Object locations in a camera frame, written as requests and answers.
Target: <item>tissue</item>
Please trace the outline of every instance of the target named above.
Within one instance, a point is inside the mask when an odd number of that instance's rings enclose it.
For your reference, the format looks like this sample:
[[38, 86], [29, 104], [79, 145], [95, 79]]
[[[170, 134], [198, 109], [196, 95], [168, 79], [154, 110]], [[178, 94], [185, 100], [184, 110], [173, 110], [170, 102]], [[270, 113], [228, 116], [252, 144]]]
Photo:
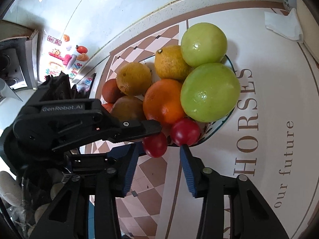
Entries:
[[265, 25], [267, 29], [287, 39], [303, 43], [303, 33], [295, 8], [287, 16], [265, 12]]

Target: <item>green apple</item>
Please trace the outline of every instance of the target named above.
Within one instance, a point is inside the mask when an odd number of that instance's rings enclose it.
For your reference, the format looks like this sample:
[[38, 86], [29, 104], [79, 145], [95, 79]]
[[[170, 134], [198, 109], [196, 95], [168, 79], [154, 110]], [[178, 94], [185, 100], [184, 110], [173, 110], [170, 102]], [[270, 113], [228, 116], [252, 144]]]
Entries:
[[191, 26], [181, 39], [181, 53], [187, 64], [199, 67], [220, 62], [226, 55], [227, 38], [223, 31], [211, 23]]
[[239, 94], [234, 72], [221, 63], [208, 63], [187, 76], [181, 89], [181, 105], [194, 120], [213, 122], [231, 112]]

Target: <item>red fruit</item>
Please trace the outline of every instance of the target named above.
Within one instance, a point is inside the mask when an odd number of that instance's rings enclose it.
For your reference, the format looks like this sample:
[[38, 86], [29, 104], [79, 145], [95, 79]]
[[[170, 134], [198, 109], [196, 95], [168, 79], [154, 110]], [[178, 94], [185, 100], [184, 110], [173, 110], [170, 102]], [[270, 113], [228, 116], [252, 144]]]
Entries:
[[179, 147], [181, 145], [191, 146], [199, 139], [200, 127], [195, 121], [189, 118], [182, 118], [172, 126], [170, 136], [172, 141]]
[[113, 107], [114, 103], [105, 103], [102, 104], [102, 106], [104, 107], [104, 109], [106, 109], [108, 112], [111, 112], [111, 109]]
[[77, 52], [80, 53], [80, 54], [87, 53], [87, 48], [84, 47], [84, 46], [78, 46], [77, 45], [76, 48], [77, 48]]
[[167, 150], [167, 138], [163, 132], [143, 138], [143, 148], [150, 157], [158, 158]]
[[115, 103], [125, 94], [120, 91], [116, 84], [116, 79], [108, 80], [102, 87], [102, 96], [108, 103]]

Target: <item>silver screw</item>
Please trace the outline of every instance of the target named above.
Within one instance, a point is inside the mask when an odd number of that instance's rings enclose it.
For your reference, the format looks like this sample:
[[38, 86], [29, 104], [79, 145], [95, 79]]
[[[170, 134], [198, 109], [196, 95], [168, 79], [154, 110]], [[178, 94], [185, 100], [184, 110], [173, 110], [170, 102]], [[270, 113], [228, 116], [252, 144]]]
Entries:
[[72, 176], [71, 181], [77, 182], [79, 179], [80, 179], [80, 176], [75, 174], [75, 175]]
[[106, 172], [109, 173], [109, 174], [113, 174], [113, 173], [116, 173], [116, 169], [113, 168], [113, 167], [110, 167], [110, 168], [108, 168], [108, 169], [106, 170]]
[[212, 168], [209, 168], [209, 167], [203, 168], [203, 173], [211, 174], [212, 172], [213, 172], [213, 169], [212, 169]]
[[240, 174], [240, 175], [238, 176], [238, 178], [239, 178], [242, 182], [245, 182], [246, 180], [248, 180], [248, 177], [247, 177], [246, 175], [244, 175], [244, 174]]

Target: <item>checkered pattern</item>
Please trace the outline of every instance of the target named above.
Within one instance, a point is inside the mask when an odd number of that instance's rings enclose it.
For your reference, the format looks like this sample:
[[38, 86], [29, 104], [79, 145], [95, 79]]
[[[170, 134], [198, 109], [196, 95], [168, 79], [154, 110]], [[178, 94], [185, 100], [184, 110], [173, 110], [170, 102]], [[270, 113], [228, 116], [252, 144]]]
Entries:
[[[179, 25], [158, 31], [127, 47], [112, 59], [107, 80], [116, 77], [122, 66], [129, 62], [140, 62], [154, 55], [164, 46], [178, 45]], [[107, 153], [113, 147], [129, 144], [113, 144], [96, 141], [86, 146], [86, 154]], [[125, 198], [116, 199], [121, 230], [134, 239], [155, 239], [164, 191], [167, 162], [163, 157], [142, 156], [134, 173], [130, 192]]]

